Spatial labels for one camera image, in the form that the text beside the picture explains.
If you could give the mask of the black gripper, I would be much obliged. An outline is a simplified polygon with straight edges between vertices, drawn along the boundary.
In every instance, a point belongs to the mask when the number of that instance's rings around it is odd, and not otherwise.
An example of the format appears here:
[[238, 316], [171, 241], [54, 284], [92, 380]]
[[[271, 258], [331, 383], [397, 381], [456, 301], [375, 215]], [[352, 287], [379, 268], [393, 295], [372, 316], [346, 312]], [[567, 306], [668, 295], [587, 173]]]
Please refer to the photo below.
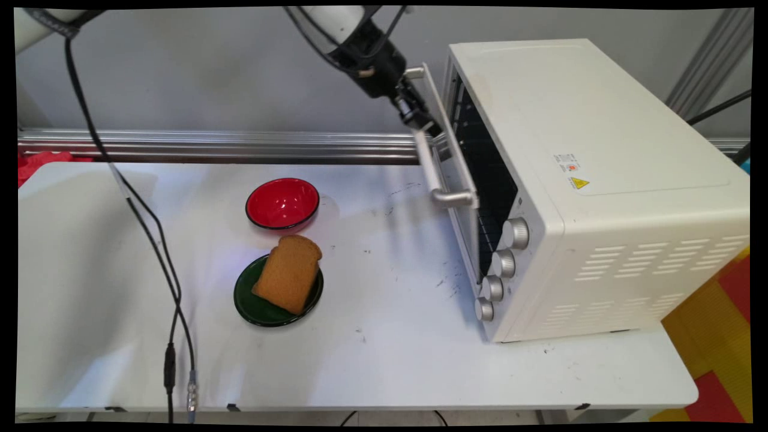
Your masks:
[[404, 125], [431, 137], [439, 137], [443, 132], [411, 79], [408, 90], [398, 90], [406, 69], [405, 57], [373, 22], [358, 25], [328, 56], [370, 98], [394, 100]]

